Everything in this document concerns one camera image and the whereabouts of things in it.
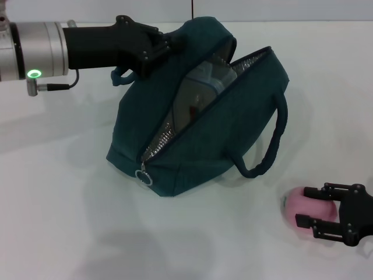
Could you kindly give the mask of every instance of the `insulated lunch bag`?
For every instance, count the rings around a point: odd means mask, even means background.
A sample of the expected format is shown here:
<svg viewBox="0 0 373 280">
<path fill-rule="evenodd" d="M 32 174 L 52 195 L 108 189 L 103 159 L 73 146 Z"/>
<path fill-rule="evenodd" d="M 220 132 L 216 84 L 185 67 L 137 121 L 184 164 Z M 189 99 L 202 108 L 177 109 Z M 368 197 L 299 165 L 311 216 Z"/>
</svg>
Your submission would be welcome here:
<svg viewBox="0 0 373 280">
<path fill-rule="evenodd" d="M 287 123 L 288 76 L 270 47 L 230 62 L 236 40 L 212 17 L 186 22 L 183 52 L 148 79 L 135 79 L 119 104 L 107 160 L 160 196 L 175 196 L 233 165 L 247 178 L 269 170 Z M 277 110 L 262 163 L 242 156 Z"/>
</svg>

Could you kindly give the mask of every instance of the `bag handle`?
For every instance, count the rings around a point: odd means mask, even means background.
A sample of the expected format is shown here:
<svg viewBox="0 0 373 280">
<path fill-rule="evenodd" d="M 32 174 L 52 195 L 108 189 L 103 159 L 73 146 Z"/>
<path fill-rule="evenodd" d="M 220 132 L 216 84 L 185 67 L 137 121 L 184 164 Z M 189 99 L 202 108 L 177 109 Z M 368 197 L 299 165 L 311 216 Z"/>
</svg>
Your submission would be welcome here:
<svg viewBox="0 0 373 280">
<path fill-rule="evenodd" d="M 275 162 L 277 151 L 279 150 L 280 146 L 280 138 L 284 134 L 286 128 L 288 114 L 286 99 L 281 93 L 275 94 L 273 98 L 275 100 L 277 108 L 276 128 L 273 132 L 272 139 L 270 141 L 266 155 L 263 158 L 263 161 L 253 169 L 248 170 L 241 155 L 239 155 L 237 152 L 228 152 L 229 158 L 236 165 L 238 171 L 242 174 L 242 176 L 248 179 L 256 178 L 260 175 L 263 175 L 270 169 L 272 164 Z"/>
<path fill-rule="evenodd" d="M 128 67 L 116 67 L 113 71 L 111 71 L 111 80 L 113 86 L 120 86 L 120 85 L 129 85 L 137 80 L 136 73 L 132 72 L 127 77 L 122 77 L 122 75 L 129 70 Z"/>
</svg>

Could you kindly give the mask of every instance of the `white surface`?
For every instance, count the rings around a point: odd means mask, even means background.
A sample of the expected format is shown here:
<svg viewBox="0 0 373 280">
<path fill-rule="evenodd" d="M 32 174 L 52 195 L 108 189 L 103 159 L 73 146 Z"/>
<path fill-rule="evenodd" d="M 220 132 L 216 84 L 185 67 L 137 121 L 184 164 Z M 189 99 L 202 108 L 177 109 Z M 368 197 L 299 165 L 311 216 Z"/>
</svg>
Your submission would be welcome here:
<svg viewBox="0 0 373 280">
<path fill-rule="evenodd" d="M 116 171 L 105 156 L 125 87 L 111 86 L 110 69 L 82 71 L 70 92 L 34 98 L 24 82 L 0 84 L 0 279 L 372 278 L 372 238 L 350 248 L 297 235 L 279 200 L 327 181 L 373 194 L 373 23 L 226 27 L 236 58 L 271 45 L 291 80 L 276 163 L 256 180 L 233 168 L 160 198 Z M 247 153 L 249 167 L 274 124 Z"/>
<path fill-rule="evenodd" d="M 184 22 L 192 18 L 191 0 L 8 0 L 14 22 L 115 22 L 118 15 L 136 22 Z"/>
<path fill-rule="evenodd" d="M 372 20 L 370 0 L 194 0 L 195 16 L 226 22 Z"/>
</svg>

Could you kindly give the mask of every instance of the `white wall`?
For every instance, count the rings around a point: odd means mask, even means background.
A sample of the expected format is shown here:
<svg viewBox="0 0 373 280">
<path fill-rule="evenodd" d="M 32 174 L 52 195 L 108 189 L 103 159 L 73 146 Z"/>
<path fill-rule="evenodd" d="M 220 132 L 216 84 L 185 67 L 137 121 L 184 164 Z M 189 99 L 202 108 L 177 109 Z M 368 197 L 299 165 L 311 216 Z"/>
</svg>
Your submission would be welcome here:
<svg viewBox="0 0 373 280">
<path fill-rule="evenodd" d="M 371 0 L 194 0 L 195 16 L 224 22 L 372 20 Z"/>
<path fill-rule="evenodd" d="M 10 20 L 114 22 L 128 15 L 136 22 L 184 22 L 191 18 L 191 0 L 9 0 Z"/>
</svg>

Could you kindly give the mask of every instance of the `pink ball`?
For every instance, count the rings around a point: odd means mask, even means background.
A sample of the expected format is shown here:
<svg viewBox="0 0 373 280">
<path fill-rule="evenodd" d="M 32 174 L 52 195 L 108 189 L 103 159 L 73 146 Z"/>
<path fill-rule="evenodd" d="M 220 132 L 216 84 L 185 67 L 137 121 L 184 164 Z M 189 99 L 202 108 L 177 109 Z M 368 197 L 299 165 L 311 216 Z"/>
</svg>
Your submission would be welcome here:
<svg viewBox="0 0 373 280">
<path fill-rule="evenodd" d="M 325 201 L 303 196 L 304 187 L 291 190 L 284 197 L 284 216 L 297 230 L 312 234 L 312 229 L 297 227 L 296 214 L 308 215 L 312 218 L 334 222 L 337 218 L 337 206 L 334 201 Z"/>
</svg>

